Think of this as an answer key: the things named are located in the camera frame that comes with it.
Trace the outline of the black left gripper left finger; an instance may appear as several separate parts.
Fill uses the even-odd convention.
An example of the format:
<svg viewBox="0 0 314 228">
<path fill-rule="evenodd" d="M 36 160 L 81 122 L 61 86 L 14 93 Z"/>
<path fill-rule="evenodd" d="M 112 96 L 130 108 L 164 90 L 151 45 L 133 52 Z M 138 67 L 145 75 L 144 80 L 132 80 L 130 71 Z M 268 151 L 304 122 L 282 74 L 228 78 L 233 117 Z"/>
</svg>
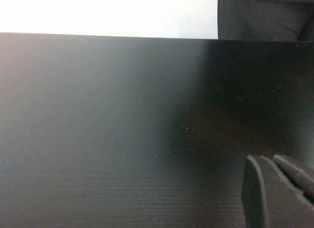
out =
<svg viewBox="0 0 314 228">
<path fill-rule="evenodd" d="M 246 227 L 312 228 L 314 204 L 272 159 L 261 155 L 245 159 L 241 200 Z"/>
</svg>

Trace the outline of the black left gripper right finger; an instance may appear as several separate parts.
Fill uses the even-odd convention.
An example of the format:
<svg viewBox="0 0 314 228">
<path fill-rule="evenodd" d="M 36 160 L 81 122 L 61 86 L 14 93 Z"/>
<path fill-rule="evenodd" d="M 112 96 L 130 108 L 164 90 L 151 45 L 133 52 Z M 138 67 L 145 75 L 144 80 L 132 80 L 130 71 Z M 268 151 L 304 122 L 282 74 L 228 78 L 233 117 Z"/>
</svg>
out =
<svg viewBox="0 0 314 228">
<path fill-rule="evenodd" d="M 314 169 L 286 155 L 274 155 L 272 161 L 291 183 L 303 192 L 304 197 L 314 203 Z"/>
</svg>

